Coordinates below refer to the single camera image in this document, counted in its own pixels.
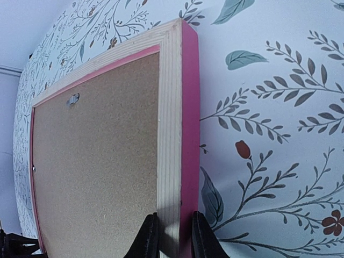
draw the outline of wall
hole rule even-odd
[[[18,77],[0,74],[0,220],[6,232],[20,234],[12,157],[18,85]]]
[[[344,4],[335,0],[74,2],[20,80],[14,150],[24,234],[35,235],[25,174],[32,97],[177,17],[199,35],[199,209],[227,253],[344,257]]]

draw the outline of branch pattern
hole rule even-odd
[[[235,92],[233,94],[232,98],[226,97],[224,102],[219,101],[215,113],[202,118],[201,121],[209,118],[217,118],[218,123],[221,127],[223,127],[224,129],[229,129],[228,123],[225,120],[228,119],[231,127],[238,132],[241,132],[239,121],[243,121],[246,131],[250,134],[254,134],[255,131],[258,135],[262,136],[263,129],[266,129],[267,135],[270,140],[276,139],[280,144],[282,144],[284,141],[288,142],[287,138],[289,138],[291,135],[280,133],[278,131],[283,129],[282,125],[270,127],[267,124],[271,122],[271,119],[257,120],[260,114],[249,114],[251,112],[250,109],[241,109],[240,111],[237,111],[237,109],[247,103],[246,93],[248,92],[248,90],[249,89],[243,90],[242,88],[240,88],[238,92]]]

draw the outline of cork board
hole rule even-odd
[[[156,53],[35,108],[35,205],[50,258],[123,257],[156,212],[158,87]]]

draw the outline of wooden frame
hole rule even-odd
[[[157,212],[164,229],[161,250],[169,257],[191,257],[191,216],[198,209],[199,58],[197,34],[181,19],[153,28],[98,55],[33,99],[29,173],[43,252],[32,169],[35,108],[106,71],[158,52]]]

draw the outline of pink frame edge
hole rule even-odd
[[[85,81],[88,81],[102,73],[115,69],[129,62],[158,53],[160,46],[155,45],[115,61],[83,78],[71,83],[60,91],[47,97],[36,106],[61,94]],[[182,178],[181,178],[181,217],[180,217],[180,257],[191,258],[191,218],[194,211],[198,210],[198,185],[199,185],[199,118],[200,118],[200,80],[199,80],[199,52],[197,33],[183,21],[182,24]],[[35,223],[38,232],[38,240],[42,253],[46,253],[42,232],[39,226],[39,216],[35,201],[33,179],[33,123],[34,109],[31,111],[30,126],[30,184],[32,205]]]

